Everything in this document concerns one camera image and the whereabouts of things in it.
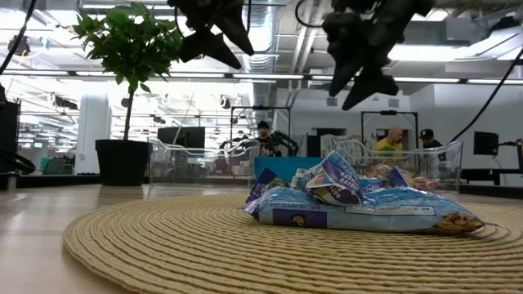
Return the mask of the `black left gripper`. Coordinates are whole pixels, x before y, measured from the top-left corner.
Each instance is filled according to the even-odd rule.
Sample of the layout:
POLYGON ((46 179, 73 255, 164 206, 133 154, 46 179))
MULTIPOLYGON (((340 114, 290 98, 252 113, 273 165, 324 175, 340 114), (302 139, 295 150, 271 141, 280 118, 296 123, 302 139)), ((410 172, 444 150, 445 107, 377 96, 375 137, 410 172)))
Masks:
MULTIPOLYGON (((249 56, 254 54, 242 15, 243 0, 167 0, 181 11, 194 29, 217 26, 231 42, 249 56)), ((225 44, 223 34, 196 31, 184 37, 179 58, 188 62, 198 56, 208 56, 234 69, 241 69, 239 60, 225 44)))

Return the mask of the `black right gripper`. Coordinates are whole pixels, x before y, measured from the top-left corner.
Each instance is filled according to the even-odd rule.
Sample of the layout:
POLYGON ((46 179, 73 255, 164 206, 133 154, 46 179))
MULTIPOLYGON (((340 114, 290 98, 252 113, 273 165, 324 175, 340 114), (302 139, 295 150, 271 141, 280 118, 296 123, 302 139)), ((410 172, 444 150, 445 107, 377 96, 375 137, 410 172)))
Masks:
MULTIPOLYGON (((387 65, 391 49, 405 40, 404 31, 414 15, 426 16, 432 0, 337 0, 322 29, 329 43, 327 52, 335 69, 329 95, 336 96, 363 64, 387 65)), ((396 96, 395 79, 378 67, 364 67, 344 100, 342 110, 349 110, 370 96, 381 93, 396 96)))

